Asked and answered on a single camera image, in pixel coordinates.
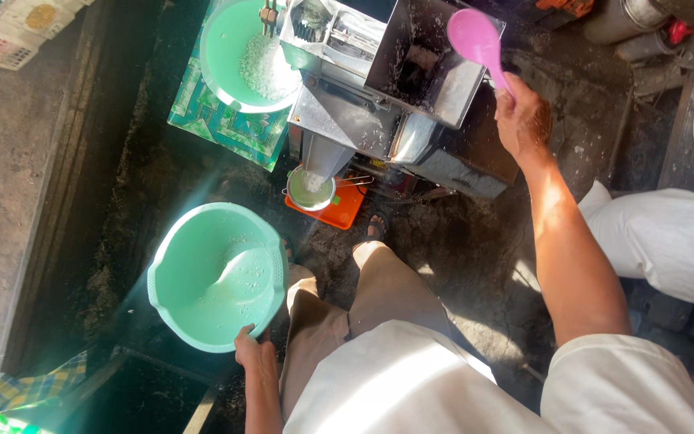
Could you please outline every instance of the patterned cloth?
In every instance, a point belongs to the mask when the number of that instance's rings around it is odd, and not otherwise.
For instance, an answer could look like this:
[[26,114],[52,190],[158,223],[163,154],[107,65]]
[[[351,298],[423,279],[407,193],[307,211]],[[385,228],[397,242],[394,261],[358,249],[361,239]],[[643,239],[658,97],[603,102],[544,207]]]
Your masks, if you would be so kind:
[[205,15],[167,123],[218,143],[272,172],[285,142],[286,120],[291,109],[275,113],[240,113],[222,103],[208,89],[200,70],[200,36],[214,7],[208,8]]
[[71,390],[82,382],[86,370],[87,351],[82,351],[47,375],[18,380],[0,372],[0,432],[20,432],[17,428],[20,423],[14,419],[2,426],[3,421],[9,420],[3,412],[42,402],[53,403],[54,400],[51,399],[61,391]]

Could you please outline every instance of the beige shorts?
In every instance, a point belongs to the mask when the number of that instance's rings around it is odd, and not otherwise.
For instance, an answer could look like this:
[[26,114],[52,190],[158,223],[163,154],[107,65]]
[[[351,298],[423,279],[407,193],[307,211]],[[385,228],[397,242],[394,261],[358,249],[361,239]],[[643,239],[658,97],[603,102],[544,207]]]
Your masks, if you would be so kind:
[[352,254],[360,278],[349,312],[320,300],[312,272],[291,265],[287,299],[291,328],[280,378],[283,420],[288,420],[323,358],[385,321],[408,321],[452,336],[441,302],[383,242],[363,242]]

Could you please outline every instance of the pink plastic spoon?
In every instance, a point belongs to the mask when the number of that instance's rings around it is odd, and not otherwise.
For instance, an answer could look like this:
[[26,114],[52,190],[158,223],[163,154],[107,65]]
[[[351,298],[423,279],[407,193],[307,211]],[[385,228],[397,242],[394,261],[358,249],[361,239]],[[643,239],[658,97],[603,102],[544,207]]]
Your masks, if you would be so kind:
[[447,34],[459,55],[486,66],[496,88],[504,87],[513,95],[500,63],[500,35],[487,15],[477,9],[461,9],[451,15]]

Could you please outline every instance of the metal handle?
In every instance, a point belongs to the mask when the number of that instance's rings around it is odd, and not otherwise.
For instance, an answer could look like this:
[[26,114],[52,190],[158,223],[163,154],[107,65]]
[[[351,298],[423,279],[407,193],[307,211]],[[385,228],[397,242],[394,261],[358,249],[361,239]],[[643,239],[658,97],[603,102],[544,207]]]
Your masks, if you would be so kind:
[[[371,180],[370,181],[353,182],[353,181],[356,181],[358,179],[366,179],[366,178],[371,178]],[[345,185],[366,185],[366,184],[371,184],[372,182],[374,182],[374,177],[371,176],[370,174],[367,174],[365,176],[356,176],[354,178],[345,178],[345,179],[337,180],[336,186],[337,187],[344,187]]]

